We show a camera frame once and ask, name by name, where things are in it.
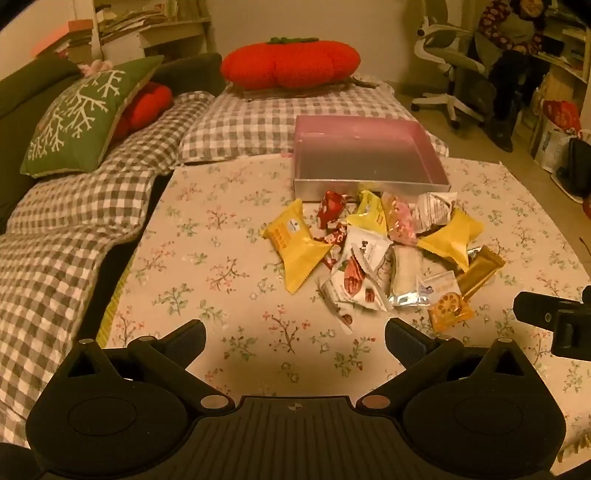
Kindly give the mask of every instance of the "white wall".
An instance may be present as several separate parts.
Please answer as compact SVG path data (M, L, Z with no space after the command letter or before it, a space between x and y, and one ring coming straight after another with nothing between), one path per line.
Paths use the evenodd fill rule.
M0 30L0 79L29 63L35 44L73 19L71 0L36 0Z
M449 21L459 25L462 0L447 1ZM446 82L413 53L423 16L417 0L209 0L208 6L223 56L271 37L320 37L356 48L361 72L396 83Z

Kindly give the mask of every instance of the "pink candy wrapper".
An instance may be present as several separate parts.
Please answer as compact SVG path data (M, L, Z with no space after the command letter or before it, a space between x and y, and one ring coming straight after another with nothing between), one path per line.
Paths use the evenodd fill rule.
M396 195L384 192L382 204L390 240L410 247L415 246L417 234L414 231L414 220L408 203Z

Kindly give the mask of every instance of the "stack of papers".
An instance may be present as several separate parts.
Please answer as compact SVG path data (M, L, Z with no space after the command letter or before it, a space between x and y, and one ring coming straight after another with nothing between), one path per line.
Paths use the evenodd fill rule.
M160 10L129 12L99 26L100 41L105 44L148 25L166 22L168 18Z

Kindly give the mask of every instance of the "dark pants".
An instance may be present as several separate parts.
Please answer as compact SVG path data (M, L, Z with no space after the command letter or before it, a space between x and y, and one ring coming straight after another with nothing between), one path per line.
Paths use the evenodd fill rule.
M496 89L493 106L497 120L505 120L509 116L516 94L520 93L519 81L528 71L529 65L530 58L527 55L507 50L492 66L488 80Z
M474 39L468 49L468 57L480 61ZM505 120L511 112L511 106L519 100L529 105L535 89L540 86L550 65L544 60L507 50L492 66L489 81L495 86L497 96L494 103L495 118ZM519 84L522 76L525 82Z

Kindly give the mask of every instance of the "pink box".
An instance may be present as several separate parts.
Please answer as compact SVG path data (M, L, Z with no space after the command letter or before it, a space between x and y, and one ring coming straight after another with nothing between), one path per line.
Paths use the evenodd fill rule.
M431 141L416 121L362 116L300 115L295 120L294 194L319 202L327 190L356 196L392 192L409 201L448 192Z

